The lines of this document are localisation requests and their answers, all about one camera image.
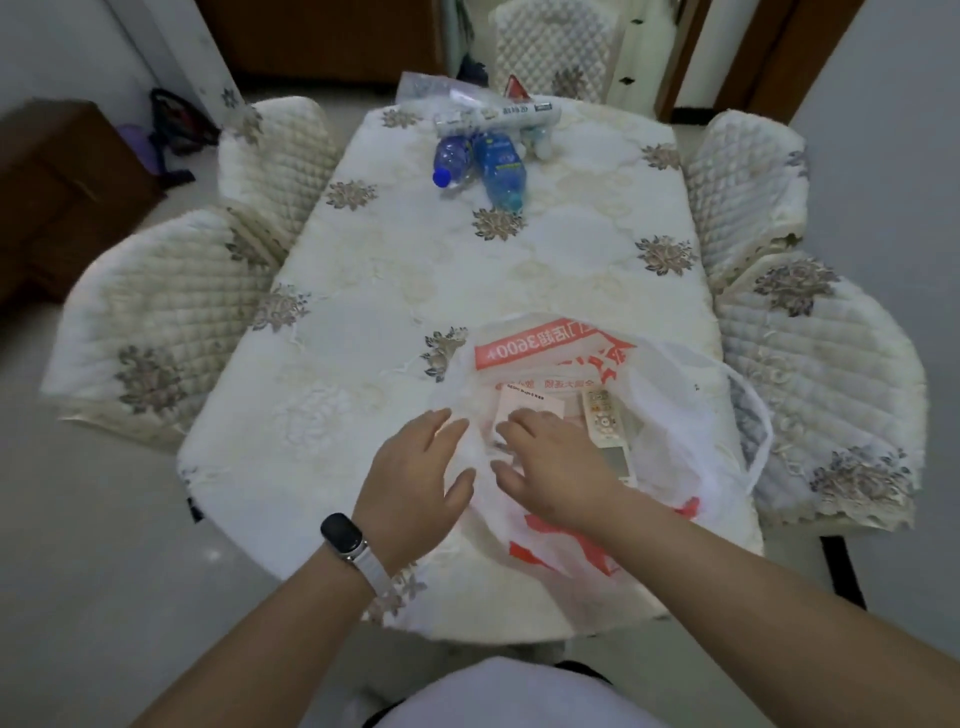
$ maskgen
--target white watch strap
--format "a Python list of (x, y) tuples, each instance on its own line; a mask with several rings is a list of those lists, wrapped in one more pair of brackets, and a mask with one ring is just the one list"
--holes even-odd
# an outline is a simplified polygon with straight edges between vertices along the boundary
[(373, 549), (370, 548), (370, 544), (365, 541), (363, 546), (363, 550), (353, 557), (350, 562), (360, 570), (360, 573), (367, 577), (367, 581), (370, 582), (377, 597), (390, 594), (394, 590), (393, 579), (390, 578), (387, 570), (383, 568), (380, 560), (376, 558)]

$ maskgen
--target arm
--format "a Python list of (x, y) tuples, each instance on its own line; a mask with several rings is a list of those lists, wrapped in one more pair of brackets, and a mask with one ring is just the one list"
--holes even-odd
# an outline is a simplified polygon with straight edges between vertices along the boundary
[(604, 548), (775, 723), (960, 724), (960, 664), (624, 487), (580, 427), (511, 419), (525, 475), (493, 464), (500, 488)]
[[(444, 496), (467, 430), (461, 420), (438, 432), (449, 416), (426, 412), (384, 443), (357, 499), (353, 520), (390, 575), (436, 547), (473, 495), (476, 473), (464, 471)], [(322, 546), (133, 725), (296, 726), (372, 599), (364, 576)]]

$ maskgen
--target wooden cabinet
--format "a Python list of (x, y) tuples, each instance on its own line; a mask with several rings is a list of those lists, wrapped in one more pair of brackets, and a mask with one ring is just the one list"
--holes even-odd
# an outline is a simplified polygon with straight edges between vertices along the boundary
[(437, 0), (197, 0), (234, 74), (395, 84), (444, 73)]
[(0, 120), (0, 300), (29, 280), (62, 301), (163, 197), (86, 101), (32, 101)]

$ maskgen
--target hand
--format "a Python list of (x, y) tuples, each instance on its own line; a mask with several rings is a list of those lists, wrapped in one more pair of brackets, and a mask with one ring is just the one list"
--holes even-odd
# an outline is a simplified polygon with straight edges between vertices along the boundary
[(625, 488), (587, 435), (552, 412), (518, 409), (497, 426), (523, 465), (491, 462), (496, 484), (535, 516), (585, 536), (602, 528), (611, 496)]
[(353, 522), (391, 576), (436, 548), (473, 497), (473, 468), (444, 497), (446, 466), (468, 427), (457, 420), (440, 429), (449, 417), (448, 409), (424, 412), (387, 440), (353, 508)]

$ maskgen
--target blue bottle cap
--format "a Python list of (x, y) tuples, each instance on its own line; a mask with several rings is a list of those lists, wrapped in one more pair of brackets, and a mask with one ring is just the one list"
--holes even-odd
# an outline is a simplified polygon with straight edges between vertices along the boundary
[(438, 187), (448, 187), (452, 180), (453, 176), (450, 174), (450, 170), (448, 169), (443, 169), (440, 167), (439, 169), (435, 169), (433, 171), (433, 183)]
[(507, 195), (507, 199), (503, 201), (503, 206), (507, 208), (508, 212), (519, 215), (523, 210), (523, 197), (518, 192), (511, 192)]

